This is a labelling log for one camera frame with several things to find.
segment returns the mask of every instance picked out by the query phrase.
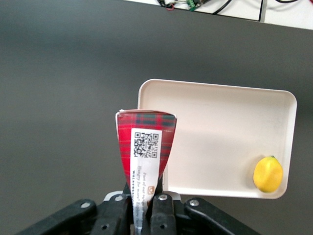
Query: toy lemon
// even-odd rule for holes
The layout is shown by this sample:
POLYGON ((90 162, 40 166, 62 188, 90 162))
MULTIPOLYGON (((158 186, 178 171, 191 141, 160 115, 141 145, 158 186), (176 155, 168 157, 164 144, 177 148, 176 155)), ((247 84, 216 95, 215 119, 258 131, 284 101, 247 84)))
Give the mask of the toy lemon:
POLYGON ((283 179, 283 168, 274 156, 261 159, 253 173, 253 181, 262 192, 274 192, 283 179))

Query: white tray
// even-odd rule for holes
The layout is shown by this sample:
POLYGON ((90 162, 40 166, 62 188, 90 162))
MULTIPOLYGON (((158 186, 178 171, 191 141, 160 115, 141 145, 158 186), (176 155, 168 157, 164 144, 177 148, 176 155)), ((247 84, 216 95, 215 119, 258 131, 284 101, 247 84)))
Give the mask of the white tray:
POLYGON ((149 80, 138 108, 178 118, 164 190, 189 195, 278 198, 287 189, 297 102, 287 91, 149 80), (273 193, 259 191, 253 171, 274 155, 284 176, 273 193))

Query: tartan pattern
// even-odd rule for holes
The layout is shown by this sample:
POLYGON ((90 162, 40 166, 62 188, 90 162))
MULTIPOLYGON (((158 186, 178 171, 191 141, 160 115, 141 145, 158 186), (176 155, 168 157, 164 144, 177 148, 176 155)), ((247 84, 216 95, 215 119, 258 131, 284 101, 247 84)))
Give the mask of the tartan pattern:
POLYGON ((162 131, 159 177, 162 176, 171 152, 177 119, 174 115, 158 111, 132 110, 117 113, 118 141, 122 164, 130 186, 131 133, 132 128, 162 131))

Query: gray table surface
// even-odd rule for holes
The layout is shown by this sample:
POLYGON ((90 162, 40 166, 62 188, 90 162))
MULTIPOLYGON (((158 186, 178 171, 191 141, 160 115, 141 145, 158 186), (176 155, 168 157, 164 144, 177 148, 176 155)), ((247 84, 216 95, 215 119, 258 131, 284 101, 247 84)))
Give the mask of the gray table surface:
POLYGON ((0 1, 0 233, 121 190, 114 115, 159 78, 296 96, 285 195, 205 199, 262 234, 313 234, 312 38, 126 1, 0 1))

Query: green connector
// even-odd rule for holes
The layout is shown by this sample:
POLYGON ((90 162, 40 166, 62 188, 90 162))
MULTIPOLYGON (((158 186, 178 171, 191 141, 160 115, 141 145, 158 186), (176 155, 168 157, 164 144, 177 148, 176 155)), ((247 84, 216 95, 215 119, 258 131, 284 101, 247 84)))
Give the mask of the green connector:
POLYGON ((189 11, 194 11, 197 8, 193 0, 187 0, 187 4, 189 5, 189 11))

